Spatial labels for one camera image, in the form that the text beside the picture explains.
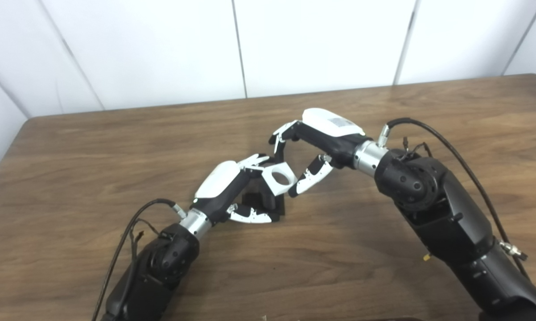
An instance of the wood grain surface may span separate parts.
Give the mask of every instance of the wood grain surface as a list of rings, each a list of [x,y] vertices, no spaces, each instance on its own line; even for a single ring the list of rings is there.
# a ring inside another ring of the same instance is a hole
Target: wood grain surface
[[[270,134],[309,107],[375,137],[401,116],[437,128],[530,255],[536,283],[536,75],[518,75],[33,118],[0,164],[0,321],[89,320],[138,207],[166,197],[188,208],[219,162],[271,152]],[[483,205],[433,137],[400,126],[389,146],[403,136],[428,142]],[[318,151],[297,142],[286,152],[299,174]],[[370,177],[335,170],[286,206],[279,223],[213,228],[163,320],[477,319],[450,270],[423,262],[425,248]],[[165,206],[145,218],[160,228],[177,220]],[[128,254],[126,246],[112,286]]]

